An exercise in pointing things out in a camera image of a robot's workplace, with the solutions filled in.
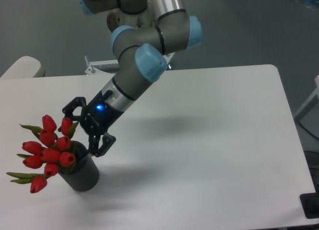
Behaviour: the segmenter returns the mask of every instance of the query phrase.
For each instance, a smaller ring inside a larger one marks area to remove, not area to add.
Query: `metal bracket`
[[[293,114],[295,123],[299,123],[302,118],[319,102],[319,76],[315,78],[316,89],[308,96],[302,105]]]
[[[170,71],[173,69],[170,60],[174,56],[174,52],[171,54],[164,55],[163,57],[168,63],[167,70]],[[107,61],[97,61],[97,62],[90,62],[88,56],[84,56],[86,70],[85,73],[87,75],[96,74],[98,72],[107,72],[107,73],[117,73],[120,69],[119,62],[117,60],[107,60]]]

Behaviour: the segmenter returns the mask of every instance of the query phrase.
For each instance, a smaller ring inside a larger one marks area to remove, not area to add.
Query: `red tulip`
[[[41,152],[42,146],[38,142],[28,141],[22,144],[22,149],[31,154],[38,154],[39,152]]]
[[[32,155],[24,159],[23,164],[31,169],[38,169],[42,166],[42,160],[38,155]]]
[[[60,154],[59,162],[62,166],[68,167],[75,162],[75,156],[70,152],[62,152]]]
[[[44,167],[44,174],[46,177],[52,177],[54,175],[56,175],[59,172],[59,166],[57,166],[56,164],[46,164]]]
[[[61,151],[67,150],[68,148],[70,148],[70,146],[71,146],[71,140],[67,136],[58,138],[56,140],[56,147]]]
[[[53,132],[43,129],[40,132],[40,141],[46,146],[51,146],[55,142],[55,135]]]
[[[59,161],[60,151],[53,148],[47,148],[39,153],[39,156],[43,162],[56,163]]]
[[[42,117],[43,129],[46,129],[50,132],[54,132],[56,130],[56,123],[52,119],[51,116],[45,115]]]
[[[47,184],[48,182],[44,179],[43,176],[36,176],[31,182],[30,192],[32,194],[37,193],[41,189],[43,189]]]
[[[71,118],[63,118],[61,124],[62,134],[67,135],[70,126],[73,124]]]

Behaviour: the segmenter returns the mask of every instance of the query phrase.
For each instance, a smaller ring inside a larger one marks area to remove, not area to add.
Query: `green leaf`
[[[29,129],[31,130],[32,132],[35,132],[35,133],[40,133],[41,130],[43,130],[41,127],[38,127],[38,126],[34,126],[34,125],[23,125],[23,124],[20,124],[22,128],[25,128],[25,129]]]
[[[17,154],[17,156],[19,156],[19,157],[21,157],[23,159],[26,159],[27,157],[30,157],[32,155],[30,155],[30,154]]]
[[[34,134],[34,136],[35,136],[38,140],[40,140],[40,134],[39,134],[39,133],[37,133],[37,132],[35,132],[35,131],[32,131],[32,133]]]
[[[41,127],[38,127],[38,126],[34,126],[34,125],[23,125],[23,124],[20,124],[22,128],[25,128],[25,129],[29,129],[32,131],[32,133],[34,134],[34,136],[40,140],[40,132],[41,130],[43,130]]]
[[[70,173],[72,172],[72,170],[74,169],[75,165],[76,165],[76,161],[74,161],[73,164],[71,164],[69,167],[67,167],[67,168],[65,169],[64,174],[65,174],[65,175],[70,174]]]
[[[12,179],[10,182],[14,182],[17,184],[29,184],[31,183],[33,180],[33,178],[29,178],[29,179]]]
[[[13,173],[13,172],[7,172],[6,174],[18,179],[29,179],[39,175],[44,176],[44,174],[24,174],[24,173]]]
[[[66,168],[61,166],[60,164],[58,164],[58,166],[59,166],[60,173],[65,174]]]
[[[78,148],[79,143],[78,142],[72,142],[72,154],[75,155],[75,152]]]
[[[68,133],[67,133],[67,136],[70,137],[70,139],[73,137],[74,135],[74,132],[75,132],[75,129],[76,127],[78,126],[79,122],[75,122],[73,123],[70,128],[68,129]]]

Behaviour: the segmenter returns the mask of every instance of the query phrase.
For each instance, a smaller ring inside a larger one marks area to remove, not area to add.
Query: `black vase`
[[[59,173],[60,176],[76,191],[85,192],[92,189],[99,180],[99,170],[88,156],[86,147],[78,142],[75,157],[77,164],[70,174]]]

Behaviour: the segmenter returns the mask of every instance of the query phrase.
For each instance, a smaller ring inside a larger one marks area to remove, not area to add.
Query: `black cable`
[[[313,138],[315,138],[316,140],[319,140],[319,137],[315,136],[314,134],[312,134],[309,130],[307,130],[306,127],[304,127],[300,122],[298,123],[298,125],[300,125],[300,127],[307,132],[309,135],[311,135]]]

